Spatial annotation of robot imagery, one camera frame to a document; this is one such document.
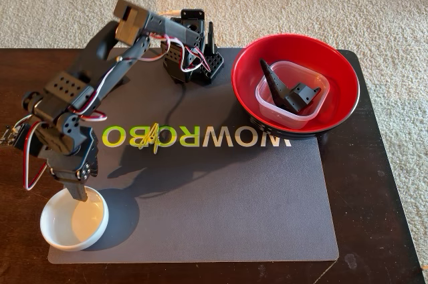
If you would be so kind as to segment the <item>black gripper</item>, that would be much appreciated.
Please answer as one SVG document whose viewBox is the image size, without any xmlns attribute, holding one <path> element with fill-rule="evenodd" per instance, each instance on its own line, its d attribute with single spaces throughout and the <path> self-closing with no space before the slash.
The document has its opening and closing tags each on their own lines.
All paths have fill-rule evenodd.
<svg viewBox="0 0 428 284">
<path fill-rule="evenodd" d="M 98 139 L 94 129 L 80 124 L 71 112 L 62 114 L 55 124 L 42 124 L 35 135 L 43 144 L 39 157 L 47 160 L 51 174 L 67 188 L 73 199 L 86 202 L 85 186 L 98 175 Z"/>
</svg>

